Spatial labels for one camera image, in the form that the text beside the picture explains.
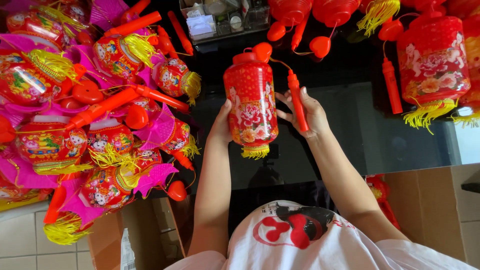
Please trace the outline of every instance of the woman's right hand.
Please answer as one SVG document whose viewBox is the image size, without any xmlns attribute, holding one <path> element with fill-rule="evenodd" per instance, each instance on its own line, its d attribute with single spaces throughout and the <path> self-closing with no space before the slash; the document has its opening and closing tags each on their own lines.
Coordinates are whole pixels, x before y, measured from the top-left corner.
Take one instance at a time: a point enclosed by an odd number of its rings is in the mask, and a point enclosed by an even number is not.
<svg viewBox="0 0 480 270">
<path fill-rule="evenodd" d="M 318 135 L 324 134 L 325 132 L 330 130 L 324 109 L 316 99 L 311 98 L 307 94 L 307 88 L 302 87 L 300 89 L 300 100 L 305 106 L 305 117 L 309 127 L 309 130 L 305 132 L 300 131 L 297 121 L 297 115 L 293 107 L 292 94 L 290 90 L 285 92 L 285 94 L 275 93 L 275 97 L 285 103 L 285 105 L 287 105 L 288 108 L 290 108 L 290 110 L 293 112 L 293 114 L 286 113 L 277 109 L 277 116 L 292 123 L 292 125 L 297 129 L 297 131 L 305 138 L 315 138 Z"/>
</svg>

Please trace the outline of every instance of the person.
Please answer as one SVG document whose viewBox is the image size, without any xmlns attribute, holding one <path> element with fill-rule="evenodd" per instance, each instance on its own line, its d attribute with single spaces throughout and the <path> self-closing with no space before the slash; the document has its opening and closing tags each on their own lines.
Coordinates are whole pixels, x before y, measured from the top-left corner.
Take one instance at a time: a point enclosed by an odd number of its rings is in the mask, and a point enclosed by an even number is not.
<svg viewBox="0 0 480 270">
<path fill-rule="evenodd" d="M 278 117 L 299 126 L 290 92 L 276 93 L 293 114 Z M 310 127 L 305 137 L 339 213 L 274 201 L 246 217 L 228 238 L 231 193 L 229 100 L 208 135 L 186 258 L 167 270 L 474 269 L 412 243 L 380 210 L 371 190 L 343 153 L 320 103 L 300 91 Z"/>
</svg>

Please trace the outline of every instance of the white t-shirt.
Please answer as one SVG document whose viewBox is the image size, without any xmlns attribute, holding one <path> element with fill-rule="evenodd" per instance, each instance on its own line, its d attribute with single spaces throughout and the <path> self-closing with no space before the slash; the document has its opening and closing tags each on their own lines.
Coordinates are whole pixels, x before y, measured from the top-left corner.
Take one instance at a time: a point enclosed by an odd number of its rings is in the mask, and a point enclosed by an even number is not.
<svg viewBox="0 0 480 270">
<path fill-rule="evenodd" d="M 204 251 L 166 270 L 452 270 L 475 268 L 404 240 L 372 242 L 330 210 L 275 201 L 236 228 L 227 258 Z"/>
</svg>

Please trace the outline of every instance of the woman's left hand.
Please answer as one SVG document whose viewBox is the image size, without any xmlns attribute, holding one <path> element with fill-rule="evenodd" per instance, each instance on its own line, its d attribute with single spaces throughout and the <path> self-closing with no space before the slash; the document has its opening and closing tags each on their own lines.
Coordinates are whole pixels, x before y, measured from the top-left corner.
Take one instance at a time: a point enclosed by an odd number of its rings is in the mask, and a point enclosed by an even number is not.
<svg viewBox="0 0 480 270">
<path fill-rule="evenodd" d="M 225 104 L 220 109 L 220 112 L 215 118 L 212 129 L 208 134 L 207 140 L 214 140 L 216 142 L 223 142 L 228 144 L 232 141 L 232 134 L 230 133 L 230 128 L 228 126 L 228 114 L 232 109 L 232 102 L 227 99 Z"/>
</svg>

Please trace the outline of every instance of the hand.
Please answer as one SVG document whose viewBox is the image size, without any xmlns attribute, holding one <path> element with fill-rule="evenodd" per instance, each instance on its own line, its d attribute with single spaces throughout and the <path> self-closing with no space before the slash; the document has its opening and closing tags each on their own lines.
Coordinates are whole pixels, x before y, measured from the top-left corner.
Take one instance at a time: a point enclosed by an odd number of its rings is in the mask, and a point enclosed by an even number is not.
<svg viewBox="0 0 480 270">
<path fill-rule="evenodd" d="M 298 132 L 305 138 L 314 138 L 330 130 L 324 109 L 316 99 L 311 98 L 307 94 L 307 89 L 305 87 L 300 89 L 300 100 L 306 109 L 305 117 L 309 127 L 309 130 L 306 132 L 300 131 L 290 90 L 285 92 L 283 95 L 280 93 L 275 93 L 275 97 L 285 103 L 285 105 L 287 105 L 288 108 L 290 108 L 290 110 L 293 112 L 293 114 L 291 114 L 277 109 L 277 116 L 292 123 Z"/>
<path fill-rule="evenodd" d="M 226 144 L 232 141 L 232 134 L 230 133 L 230 128 L 228 126 L 228 114 L 231 109 L 232 102 L 230 99 L 227 99 L 215 118 L 215 122 L 208 134 L 207 140 L 215 140 Z"/>
</svg>

